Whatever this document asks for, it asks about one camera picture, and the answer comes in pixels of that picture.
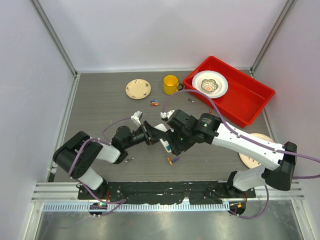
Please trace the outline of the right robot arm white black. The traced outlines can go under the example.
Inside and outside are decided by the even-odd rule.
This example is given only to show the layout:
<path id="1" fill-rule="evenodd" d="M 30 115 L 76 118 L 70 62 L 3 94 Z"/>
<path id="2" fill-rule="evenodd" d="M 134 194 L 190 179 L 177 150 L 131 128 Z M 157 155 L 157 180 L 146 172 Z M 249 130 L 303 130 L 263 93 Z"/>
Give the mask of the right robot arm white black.
<path id="1" fill-rule="evenodd" d="M 284 145 L 259 139 L 241 131 L 210 113 L 199 118 L 182 110 L 162 112 L 161 119 L 170 129 L 165 139 L 171 152 L 178 156 L 194 144 L 206 143 L 233 150 L 259 162 L 259 166 L 245 171 L 233 171 L 225 186 L 226 193 L 233 198 L 255 187 L 268 185 L 279 191 L 289 191 L 296 166 L 297 145 Z"/>

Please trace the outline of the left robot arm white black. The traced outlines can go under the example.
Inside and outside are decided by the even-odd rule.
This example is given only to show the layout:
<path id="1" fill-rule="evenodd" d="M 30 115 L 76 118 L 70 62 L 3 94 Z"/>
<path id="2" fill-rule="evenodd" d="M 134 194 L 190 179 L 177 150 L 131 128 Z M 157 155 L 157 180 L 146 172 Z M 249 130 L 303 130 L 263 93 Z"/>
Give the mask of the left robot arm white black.
<path id="1" fill-rule="evenodd" d="M 141 123 L 136 130 L 128 126 L 117 128 L 110 143 L 90 137 L 84 131 L 79 131 L 53 154 L 52 160 L 62 168 L 68 176 L 82 184 L 80 190 L 93 198 L 100 200 L 107 196 L 108 182 L 92 167 L 95 160 L 111 164 L 120 164 L 127 156 L 127 149 L 140 143 L 153 145 L 164 143 L 167 128 L 164 124 L 151 126 L 147 121 Z"/>

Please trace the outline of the white remote control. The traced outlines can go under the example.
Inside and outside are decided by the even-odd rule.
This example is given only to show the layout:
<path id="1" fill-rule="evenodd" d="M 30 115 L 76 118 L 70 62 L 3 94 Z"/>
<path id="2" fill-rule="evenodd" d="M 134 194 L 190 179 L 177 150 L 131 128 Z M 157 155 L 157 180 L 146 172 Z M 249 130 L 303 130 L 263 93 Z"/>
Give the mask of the white remote control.
<path id="1" fill-rule="evenodd" d="M 167 131 L 167 128 L 165 127 L 165 125 L 164 125 L 163 123 L 160 123 L 160 124 L 156 125 L 155 128 L 156 128 L 157 130 L 160 130 L 160 131 L 164 132 L 164 133 Z M 168 151 L 166 150 L 166 146 L 170 146 L 170 144 L 169 144 L 169 142 L 165 139 L 164 136 L 163 136 L 159 141 L 161 142 L 162 146 L 164 147 L 164 149 L 165 149 L 165 151 L 166 151 L 167 153 L 171 153 L 171 152 L 172 152 L 172 149 L 171 149 L 171 152 L 168 152 Z"/>

